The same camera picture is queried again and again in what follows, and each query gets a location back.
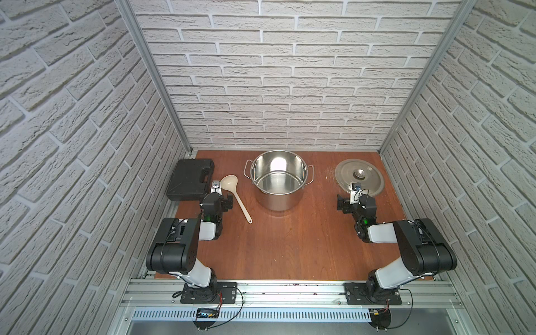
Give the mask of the beige plastic ladle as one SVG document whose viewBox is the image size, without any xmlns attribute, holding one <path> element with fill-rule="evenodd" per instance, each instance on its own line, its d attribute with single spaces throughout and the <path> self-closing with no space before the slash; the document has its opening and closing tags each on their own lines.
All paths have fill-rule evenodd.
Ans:
<svg viewBox="0 0 536 335">
<path fill-rule="evenodd" d="M 249 224 L 252 224 L 253 220 L 250 214 L 248 213 L 247 208 L 244 206 L 244 203 L 241 201 L 241 198 L 237 192 L 238 182 L 239 182 L 238 177 L 236 175 L 233 175 L 233 174 L 227 175 L 221 180 L 221 188 L 223 190 L 231 192 L 231 194 L 234 195 L 234 198 L 236 199 L 238 205 L 240 206 L 247 222 Z"/>
</svg>

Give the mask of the stainless steel pot lid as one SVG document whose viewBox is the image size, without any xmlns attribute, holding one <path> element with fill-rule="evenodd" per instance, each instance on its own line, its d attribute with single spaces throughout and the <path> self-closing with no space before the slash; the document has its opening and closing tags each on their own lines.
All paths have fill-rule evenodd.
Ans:
<svg viewBox="0 0 536 335">
<path fill-rule="evenodd" d="M 352 183 L 360 183 L 368 189 L 370 196 L 377 196 L 385 188 L 385 180 L 377 167 L 360 159 L 348 159 L 340 162 L 335 169 L 337 184 L 346 193 L 350 193 Z"/>
</svg>

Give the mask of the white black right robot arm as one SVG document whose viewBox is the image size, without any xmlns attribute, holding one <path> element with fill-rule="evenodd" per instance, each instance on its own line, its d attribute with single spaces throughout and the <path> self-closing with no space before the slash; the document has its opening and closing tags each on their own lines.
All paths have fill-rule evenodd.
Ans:
<svg viewBox="0 0 536 335">
<path fill-rule="evenodd" d="M 365 243 L 396 244 L 400 257 L 369 272 L 362 294 L 376 302 L 401 286 L 425 276 L 452 271 L 457 257 L 431 219 L 376 221 L 375 198 L 354 194 L 337 196 L 337 209 L 352 215 L 357 236 Z"/>
</svg>

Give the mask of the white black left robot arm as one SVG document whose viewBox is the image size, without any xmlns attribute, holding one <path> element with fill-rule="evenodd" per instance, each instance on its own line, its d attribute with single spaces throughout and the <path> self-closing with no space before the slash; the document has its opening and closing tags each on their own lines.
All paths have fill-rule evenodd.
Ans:
<svg viewBox="0 0 536 335">
<path fill-rule="evenodd" d="M 223 213 L 233 208 L 233 197 L 217 192 L 200 201 L 201 213 L 190 219 L 165 218 L 146 256 L 146 268 L 176 276 L 185 283 L 180 295 L 219 294 L 214 270 L 197 258 L 200 241 L 217 240 L 223 230 Z"/>
</svg>

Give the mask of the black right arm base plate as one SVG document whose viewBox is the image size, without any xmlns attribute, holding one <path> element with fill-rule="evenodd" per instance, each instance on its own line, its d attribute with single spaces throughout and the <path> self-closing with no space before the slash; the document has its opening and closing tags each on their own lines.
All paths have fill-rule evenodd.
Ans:
<svg viewBox="0 0 536 335">
<path fill-rule="evenodd" d="M 343 284 L 348 305 L 402 305 L 397 289 L 384 289 L 372 282 Z"/>
</svg>

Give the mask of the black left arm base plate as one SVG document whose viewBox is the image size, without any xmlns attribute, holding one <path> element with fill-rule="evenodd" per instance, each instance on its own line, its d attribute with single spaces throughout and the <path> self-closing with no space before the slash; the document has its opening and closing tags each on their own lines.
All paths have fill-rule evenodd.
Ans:
<svg viewBox="0 0 536 335">
<path fill-rule="evenodd" d="M 218 281 L 206 288 L 194 288 L 185 284 L 180 302 L 182 304 L 234 304 L 237 293 L 237 282 Z"/>
</svg>

